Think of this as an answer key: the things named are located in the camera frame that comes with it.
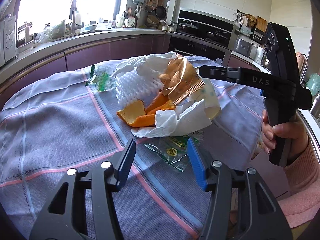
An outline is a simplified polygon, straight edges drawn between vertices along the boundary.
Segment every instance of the gold foil wrapper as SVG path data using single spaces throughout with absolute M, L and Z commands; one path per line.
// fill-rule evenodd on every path
M 168 95 L 175 105 L 204 86 L 193 65 L 180 54 L 176 55 L 177 58 L 169 62 L 166 72 L 159 76 L 164 83 L 163 95 Z

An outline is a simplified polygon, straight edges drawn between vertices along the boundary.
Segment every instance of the sink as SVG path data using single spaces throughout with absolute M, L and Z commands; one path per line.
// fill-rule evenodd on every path
M 66 38 L 71 38 L 71 37 L 79 36 L 79 35 L 82 35 L 82 34 L 97 33 L 97 32 L 106 32 L 106 31 L 116 31 L 116 30 L 122 30 L 122 29 L 123 29 L 123 28 L 113 28 L 113 29 L 94 30 L 94 31 L 87 30 L 87 31 L 83 31 L 83 32 L 80 32 L 80 33 L 69 34 L 69 35 L 63 36 L 63 37 L 61 37 L 61 38 L 54 39 L 54 40 L 52 40 L 52 41 L 60 41 L 60 40 L 66 39 Z

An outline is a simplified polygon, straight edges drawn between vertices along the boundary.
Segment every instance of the pink sleeve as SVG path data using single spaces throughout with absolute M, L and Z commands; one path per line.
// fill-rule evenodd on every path
M 292 195 L 280 200 L 279 205 L 291 228 L 313 219 L 320 207 L 319 171 L 311 143 L 298 159 L 284 168 Z
M 319 162 L 309 143 L 307 149 L 291 165 L 284 168 L 291 194 L 309 187 L 319 179 Z

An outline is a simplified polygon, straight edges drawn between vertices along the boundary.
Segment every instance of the cabinet handle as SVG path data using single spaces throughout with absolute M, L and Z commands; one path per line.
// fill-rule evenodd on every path
M 174 50 L 175 50 L 176 52 L 181 52 L 181 53 L 185 53 L 185 54 L 188 54 L 188 55 L 197 57 L 197 55 L 194 55 L 194 54 L 191 54 L 191 53 L 187 53 L 187 52 L 184 52 L 184 51 L 182 51 L 182 50 L 178 50 L 178 49 L 176 49 L 176 48 L 174 48 Z

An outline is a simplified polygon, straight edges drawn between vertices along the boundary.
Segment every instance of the window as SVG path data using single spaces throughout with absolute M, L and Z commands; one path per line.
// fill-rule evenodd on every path
M 30 33 L 40 32 L 45 24 L 55 25 L 69 19 L 72 0 L 21 0 L 17 27 L 24 22 L 33 22 Z M 104 20 L 112 20 L 116 0 L 77 0 L 81 21 L 88 24 L 89 21 L 97 21 L 100 17 Z

